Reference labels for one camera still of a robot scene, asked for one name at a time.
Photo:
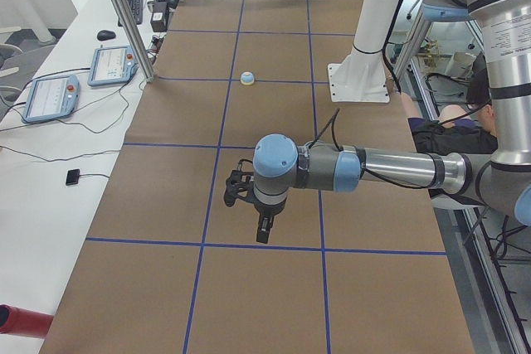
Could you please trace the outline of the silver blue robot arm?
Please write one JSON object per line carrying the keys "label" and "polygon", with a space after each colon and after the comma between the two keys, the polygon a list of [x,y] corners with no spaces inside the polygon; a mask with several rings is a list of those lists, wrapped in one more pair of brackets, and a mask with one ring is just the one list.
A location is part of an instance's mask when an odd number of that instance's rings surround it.
{"label": "silver blue robot arm", "polygon": [[424,0],[475,19],[482,33],[498,147],[489,156],[400,153],[295,144],[271,134],[256,145],[251,199],[256,238],[268,241],[288,190],[350,192],[362,179],[440,189],[530,222],[530,0]]}

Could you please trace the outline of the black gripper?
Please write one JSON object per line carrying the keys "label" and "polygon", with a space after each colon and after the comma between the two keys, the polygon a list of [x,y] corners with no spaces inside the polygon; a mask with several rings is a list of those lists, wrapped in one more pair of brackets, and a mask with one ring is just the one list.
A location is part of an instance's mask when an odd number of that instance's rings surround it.
{"label": "black gripper", "polygon": [[259,212],[259,220],[256,230],[256,241],[267,244],[270,237],[270,230],[274,225],[274,217],[285,209],[287,199],[273,205],[266,204],[259,199],[254,199],[254,207]]}

